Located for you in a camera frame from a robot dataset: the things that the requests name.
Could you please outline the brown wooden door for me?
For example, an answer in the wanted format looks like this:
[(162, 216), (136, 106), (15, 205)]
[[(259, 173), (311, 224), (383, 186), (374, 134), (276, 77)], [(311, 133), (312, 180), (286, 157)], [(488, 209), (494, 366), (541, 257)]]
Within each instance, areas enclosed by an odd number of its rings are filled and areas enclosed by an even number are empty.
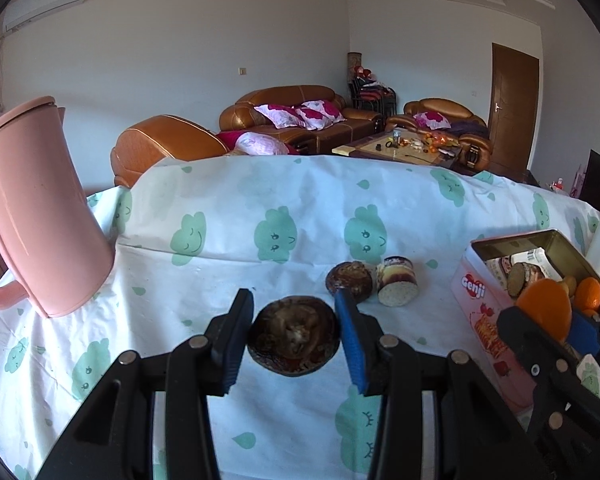
[(488, 128), (491, 162), (512, 171), (527, 169), (535, 133), (540, 60), (492, 44), (492, 88)]

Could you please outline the orange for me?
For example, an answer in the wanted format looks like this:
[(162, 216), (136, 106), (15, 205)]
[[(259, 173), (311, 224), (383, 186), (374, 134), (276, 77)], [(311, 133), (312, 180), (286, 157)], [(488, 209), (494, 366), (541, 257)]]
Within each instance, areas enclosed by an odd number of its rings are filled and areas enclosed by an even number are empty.
[(573, 304), (579, 311), (597, 311), (600, 307), (600, 282), (590, 276), (580, 281), (577, 284)]

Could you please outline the pink plastic pitcher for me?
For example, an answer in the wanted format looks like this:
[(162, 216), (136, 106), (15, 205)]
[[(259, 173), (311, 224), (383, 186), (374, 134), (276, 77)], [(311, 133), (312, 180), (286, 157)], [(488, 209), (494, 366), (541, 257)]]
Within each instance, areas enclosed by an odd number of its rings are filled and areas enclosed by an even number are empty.
[(14, 274), (0, 310), (27, 299), (43, 318), (83, 306), (114, 264), (76, 175), (51, 96), (0, 117), (0, 255)]

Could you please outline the white air conditioner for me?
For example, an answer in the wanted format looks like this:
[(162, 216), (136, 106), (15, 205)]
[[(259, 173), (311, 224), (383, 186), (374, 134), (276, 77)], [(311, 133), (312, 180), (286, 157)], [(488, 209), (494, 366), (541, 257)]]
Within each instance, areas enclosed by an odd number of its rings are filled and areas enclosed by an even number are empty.
[(4, 34), (46, 18), (50, 14), (81, 4), (84, 0), (16, 0), (6, 6), (2, 31)]

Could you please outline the cut purple fruit in tin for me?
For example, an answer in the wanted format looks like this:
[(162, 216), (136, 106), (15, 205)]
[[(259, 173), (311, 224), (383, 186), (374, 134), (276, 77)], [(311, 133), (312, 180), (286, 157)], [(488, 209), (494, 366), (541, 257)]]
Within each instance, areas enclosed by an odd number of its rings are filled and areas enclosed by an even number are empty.
[(517, 262), (510, 268), (506, 278), (506, 290), (510, 298), (517, 299), (531, 284), (545, 278), (542, 269), (533, 263)]

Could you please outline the striped purple cut fruit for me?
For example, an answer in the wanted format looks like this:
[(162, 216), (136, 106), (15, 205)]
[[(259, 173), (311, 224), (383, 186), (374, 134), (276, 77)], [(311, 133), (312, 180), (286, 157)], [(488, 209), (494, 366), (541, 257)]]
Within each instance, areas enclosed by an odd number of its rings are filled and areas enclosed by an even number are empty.
[(377, 297), (386, 307), (403, 307), (419, 293), (415, 269), (409, 258), (391, 256), (377, 266)]

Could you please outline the pink biscuit tin box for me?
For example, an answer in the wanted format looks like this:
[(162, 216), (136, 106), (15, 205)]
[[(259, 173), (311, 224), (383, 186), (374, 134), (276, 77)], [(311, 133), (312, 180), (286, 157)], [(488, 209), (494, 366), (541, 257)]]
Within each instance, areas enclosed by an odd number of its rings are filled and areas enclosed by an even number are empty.
[(475, 240), (460, 259), (452, 292), (486, 352), (488, 370), (516, 414), (530, 410), (544, 350), (524, 356), (514, 310), (531, 318), (570, 370), (600, 397), (600, 277), (556, 230)]

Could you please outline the wooden coffee table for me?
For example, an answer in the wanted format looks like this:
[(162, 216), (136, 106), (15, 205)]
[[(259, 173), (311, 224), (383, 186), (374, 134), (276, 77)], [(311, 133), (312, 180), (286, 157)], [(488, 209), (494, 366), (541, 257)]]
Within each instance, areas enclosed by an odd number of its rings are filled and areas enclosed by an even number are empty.
[(332, 154), (451, 168), (460, 159), (461, 151), (460, 144), (445, 134), (435, 136), (395, 128), (337, 146), (332, 149)]

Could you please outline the dark mangosteen back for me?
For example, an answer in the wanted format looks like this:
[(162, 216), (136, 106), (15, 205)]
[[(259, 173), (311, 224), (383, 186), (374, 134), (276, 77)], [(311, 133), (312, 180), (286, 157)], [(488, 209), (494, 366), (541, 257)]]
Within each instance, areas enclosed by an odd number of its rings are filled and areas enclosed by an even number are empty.
[(347, 289), (358, 304), (370, 298), (374, 291), (372, 274), (359, 261), (338, 263), (327, 273), (325, 286), (332, 296), (338, 289)]

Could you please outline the stacked dark chairs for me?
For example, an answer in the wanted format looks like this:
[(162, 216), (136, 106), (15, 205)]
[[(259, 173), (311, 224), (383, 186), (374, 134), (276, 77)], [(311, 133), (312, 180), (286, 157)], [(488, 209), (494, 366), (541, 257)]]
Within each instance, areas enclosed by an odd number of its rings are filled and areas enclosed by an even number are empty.
[(349, 82), (352, 104), (358, 110), (371, 110), (385, 118), (396, 112), (396, 92), (358, 66)]

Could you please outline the yellow-green kiwi fruit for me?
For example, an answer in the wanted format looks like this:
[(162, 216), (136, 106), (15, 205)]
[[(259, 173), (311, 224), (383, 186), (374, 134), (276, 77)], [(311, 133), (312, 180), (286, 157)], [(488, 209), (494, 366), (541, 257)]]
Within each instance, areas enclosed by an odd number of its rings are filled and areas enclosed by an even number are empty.
[(562, 286), (568, 297), (572, 297), (576, 293), (577, 284), (577, 280), (571, 275), (565, 276), (559, 282), (559, 285)]

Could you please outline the dark mangosteen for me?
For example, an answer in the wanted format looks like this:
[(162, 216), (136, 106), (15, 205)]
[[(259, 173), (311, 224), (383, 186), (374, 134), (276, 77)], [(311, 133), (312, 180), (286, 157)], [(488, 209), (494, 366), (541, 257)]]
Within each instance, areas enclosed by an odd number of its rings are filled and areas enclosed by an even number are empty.
[(372, 274), (359, 261), (338, 263), (327, 273), (325, 286), (332, 296), (338, 289), (347, 289), (358, 304), (370, 298), (374, 291)]
[(299, 377), (319, 370), (337, 353), (340, 322), (320, 298), (288, 296), (267, 304), (246, 336), (250, 356), (273, 373)]

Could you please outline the orange fruit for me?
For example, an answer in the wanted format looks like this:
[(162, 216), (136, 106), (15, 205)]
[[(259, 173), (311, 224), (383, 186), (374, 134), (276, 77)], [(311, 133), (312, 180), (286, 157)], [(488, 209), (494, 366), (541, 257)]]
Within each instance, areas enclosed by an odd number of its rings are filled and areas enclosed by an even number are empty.
[(554, 341), (563, 344), (572, 322), (572, 307), (559, 282), (542, 278), (525, 288), (515, 306), (528, 315)]

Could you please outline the pink floral pillow right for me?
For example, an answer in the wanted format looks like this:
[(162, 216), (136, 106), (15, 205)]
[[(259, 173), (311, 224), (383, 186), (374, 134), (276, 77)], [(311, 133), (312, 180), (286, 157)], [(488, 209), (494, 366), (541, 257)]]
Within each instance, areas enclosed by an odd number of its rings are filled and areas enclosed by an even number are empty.
[(306, 101), (294, 109), (302, 116), (306, 122), (306, 128), (310, 131), (324, 130), (338, 122), (344, 122), (340, 109), (329, 101)]

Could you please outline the pink floral pillow left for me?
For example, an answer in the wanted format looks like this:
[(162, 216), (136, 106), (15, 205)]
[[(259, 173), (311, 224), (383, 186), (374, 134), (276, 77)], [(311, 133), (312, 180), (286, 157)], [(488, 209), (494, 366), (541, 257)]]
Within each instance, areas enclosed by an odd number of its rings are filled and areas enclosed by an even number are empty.
[(276, 129), (306, 128), (306, 122), (292, 107), (280, 104), (261, 104), (254, 110), (268, 118)]

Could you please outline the light pink cushion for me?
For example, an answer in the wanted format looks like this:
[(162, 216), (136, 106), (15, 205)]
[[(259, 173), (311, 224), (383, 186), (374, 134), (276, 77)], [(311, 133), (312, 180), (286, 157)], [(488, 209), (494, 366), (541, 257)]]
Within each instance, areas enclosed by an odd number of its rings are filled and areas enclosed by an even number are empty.
[(290, 153), (288, 146), (274, 136), (250, 131), (238, 136), (234, 150), (250, 156), (278, 156)]

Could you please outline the dark mangosteen front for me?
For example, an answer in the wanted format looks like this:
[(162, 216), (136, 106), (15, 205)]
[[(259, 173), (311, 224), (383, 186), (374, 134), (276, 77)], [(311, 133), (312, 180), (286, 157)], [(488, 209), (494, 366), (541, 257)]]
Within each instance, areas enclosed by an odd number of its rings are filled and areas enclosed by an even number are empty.
[(267, 304), (246, 336), (250, 356), (273, 373), (299, 377), (319, 370), (337, 353), (340, 322), (320, 298), (288, 296)]

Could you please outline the pink floral pillow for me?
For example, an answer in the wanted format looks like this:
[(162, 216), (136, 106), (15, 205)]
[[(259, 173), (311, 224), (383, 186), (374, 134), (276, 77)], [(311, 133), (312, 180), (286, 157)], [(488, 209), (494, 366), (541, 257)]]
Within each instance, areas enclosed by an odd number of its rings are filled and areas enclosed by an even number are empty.
[(338, 122), (344, 122), (340, 109), (329, 101), (306, 101), (294, 109), (302, 116), (306, 122), (306, 128), (310, 131), (324, 130)]
[(254, 110), (268, 118), (276, 129), (306, 128), (306, 122), (292, 107), (280, 104), (261, 104)]

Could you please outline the long brown leather sofa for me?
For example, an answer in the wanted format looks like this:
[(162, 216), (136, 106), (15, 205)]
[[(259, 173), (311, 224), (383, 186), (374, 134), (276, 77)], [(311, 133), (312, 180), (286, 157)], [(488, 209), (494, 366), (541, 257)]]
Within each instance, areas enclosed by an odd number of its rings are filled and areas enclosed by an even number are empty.
[(254, 90), (219, 118), (222, 132), (263, 133), (309, 155), (329, 154), (383, 126), (381, 114), (347, 106), (334, 90), (318, 84)]

